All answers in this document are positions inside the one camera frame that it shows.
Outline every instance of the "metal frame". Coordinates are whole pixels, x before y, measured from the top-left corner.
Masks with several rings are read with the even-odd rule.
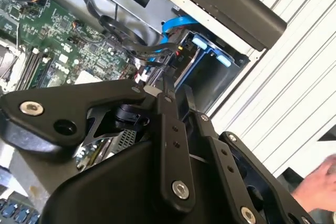
[[[184,86],[175,94],[172,78],[164,76],[163,80],[163,92],[157,98],[130,80],[17,91],[0,97],[0,118],[8,121],[3,124],[0,137],[25,150],[14,152],[9,170],[39,210],[47,202],[40,223],[73,223],[74,218],[81,223],[92,223],[96,217],[110,220],[113,211],[100,207],[91,211],[92,206],[87,204],[98,198],[108,202],[113,198],[114,206],[108,207],[122,207],[118,213],[125,218],[129,212],[128,197],[133,199],[134,195],[145,195],[146,202],[149,199],[148,202],[155,202],[155,209],[149,209],[143,199],[132,208],[134,212],[145,212],[145,219],[151,218],[147,211],[153,211],[153,217],[159,211],[169,214],[173,222],[180,215],[186,215],[195,221],[212,222],[214,216],[225,216],[234,223],[262,224],[266,223],[261,215],[263,211],[269,223],[287,223],[294,218],[303,224],[302,217],[314,223],[237,135],[224,132],[218,137],[209,118],[196,111],[190,88]],[[26,105],[29,99],[35,103],[20,106]],[[91,127],[89,132],[106,134],[132,129],[138,132],[140,139],[129,149],[76,175],[71,157],[87,135],[86,119],[90,120],[93,113],[87,116],[86,112],[95,108],[105,108],[108,112],[102,111],[106,120],[95,121],[98,127]],[[145,123],[135,119],[143,116],[148,118]],[[210,177],[197,175],[205,171],[204,168]],[[113,176],[115,169],[119,170],[118,176]],[[139,172],[145,181],[153,180],[143,184]],[[137,179],[125,180],[128,175],[135,175]],[[209,188],[204,179],[220,196],[218,199],[205,196]],[[250,186],[261,193],[265,204],[262,209],[249,191]]]

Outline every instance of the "gray metal panel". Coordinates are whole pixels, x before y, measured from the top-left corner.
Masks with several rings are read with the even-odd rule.
[[[149,27],[162,32],[162,21],[175,18],[172,8],[174,4],[170,0],[150,0],[144,8],[134,0],[112,0],[123,6],[125,10],[146,23]]]

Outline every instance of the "screw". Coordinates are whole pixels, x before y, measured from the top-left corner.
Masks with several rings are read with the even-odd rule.
[[[138,89],[137,87],[134,87],[134,86],[132,87],[132,90],[135,91],[136,93],[140,93],[141,92],[140,89]]]
[[[41,115],[44,112],[44,108],[41,104],[37,102],[23,102],[20,105],[20,110],[22,113],[32,116]]]
[[[229,135],[229,138],[233,141],[233,142],[236,142],[237,141],[237,138],[233,135]]]
[[[174,181],[172,185],[173,192],[180,199],[188,199],[189,189],[182,181]]]
[[[170,99],[169,97],[164,97],[164,99],[165,99],[167,102],[172,102],[172,99]]]
[[[254,214],[251,212],[250,209],[248,209],[247,207],[242,207],[240,210],[244,217],[244,219],[247,221],[247,223],[249,224],[256,224],[257,220],[256,217],[254,216]]]
[[[302,216],[302,220],[305,224],[310,224],[310,221],[306,217]]]
[[[201,115],[201,118],[202,118],[205,122],[209,121],[209,118],[208,118],[206,115]]]

